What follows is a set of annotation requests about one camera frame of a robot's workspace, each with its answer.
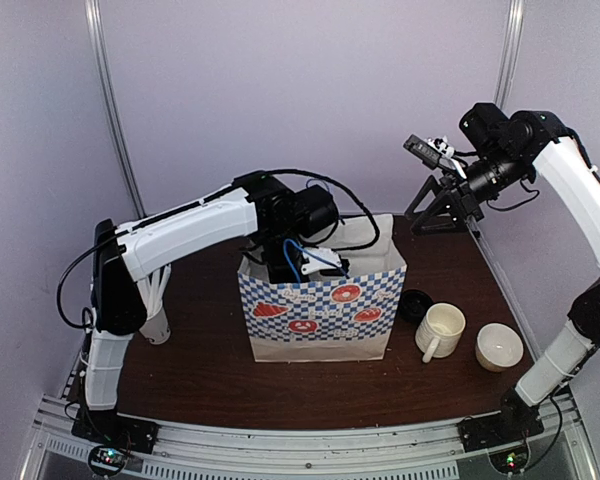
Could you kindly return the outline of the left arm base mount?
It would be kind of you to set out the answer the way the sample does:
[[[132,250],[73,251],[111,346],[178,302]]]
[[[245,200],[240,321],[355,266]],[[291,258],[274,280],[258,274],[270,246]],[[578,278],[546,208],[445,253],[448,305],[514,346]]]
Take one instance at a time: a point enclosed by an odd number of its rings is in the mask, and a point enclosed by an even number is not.
[[[158,431],[153,421],[121,416],[116,409],[94,411],[86,405],[79,407],[71,429],[75,437],[143,454],[153,452]]]

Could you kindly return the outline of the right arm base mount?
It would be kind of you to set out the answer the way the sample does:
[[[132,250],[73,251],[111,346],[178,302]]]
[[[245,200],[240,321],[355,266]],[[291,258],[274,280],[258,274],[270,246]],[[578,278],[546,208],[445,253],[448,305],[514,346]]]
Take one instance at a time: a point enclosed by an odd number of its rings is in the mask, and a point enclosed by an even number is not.
[[[503,407],[496,413],[466,417],[457,428],[465,452],[500,447],[544,432],[537,408],[516,413]]]

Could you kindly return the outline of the blue checkered paper bag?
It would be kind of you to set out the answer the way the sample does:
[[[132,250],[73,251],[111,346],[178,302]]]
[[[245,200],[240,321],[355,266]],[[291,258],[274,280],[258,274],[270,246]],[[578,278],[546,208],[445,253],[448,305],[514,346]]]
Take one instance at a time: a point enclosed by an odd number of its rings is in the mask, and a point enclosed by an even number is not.
[[[391,214],[345,219],[326,243],[346,249],[345,277],[314,273],[302,284],[271,284],[265,267],[243,259],[237,275],[254,360],[383,359],[407,272],[393,228]]]

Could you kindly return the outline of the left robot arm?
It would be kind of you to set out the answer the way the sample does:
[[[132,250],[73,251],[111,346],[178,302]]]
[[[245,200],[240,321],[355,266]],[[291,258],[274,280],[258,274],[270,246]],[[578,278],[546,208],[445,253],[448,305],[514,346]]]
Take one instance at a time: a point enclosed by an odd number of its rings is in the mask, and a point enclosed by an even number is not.
[[[124,424],[116,415],[119,378],[128,345],[150,316],[140,282],[181,258],[238,237],[262,248],[271,280],[300,280],[301,262],[285,259],[284,240],[310,237],[338,217],[333,196],[321,186],[293,191],[273,173],[256,171],[145,219],[100,223],[83,387],[86,429],[103,444],[123,436]]]

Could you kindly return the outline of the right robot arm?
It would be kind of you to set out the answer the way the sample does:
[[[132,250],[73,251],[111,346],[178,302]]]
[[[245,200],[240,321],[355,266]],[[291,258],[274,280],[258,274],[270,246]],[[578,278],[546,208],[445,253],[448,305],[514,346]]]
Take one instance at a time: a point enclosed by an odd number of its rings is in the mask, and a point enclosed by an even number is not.
[[[510,442],[537,417],[539,405],[559,390],[600,349],[600,175],[575,130],[549,111],[506,115],[477,103],[459,129],[471,148],[462,152],[444,137],[415,134],[404,149],[440,177],[429,176],[406,210],[416,235],[460,232],[480,221],[484,205],[515,183],[541,180],[554,192],[589,247],[597,279],[573,301],[566,323],[538,360],[502,397],[492,430]]]

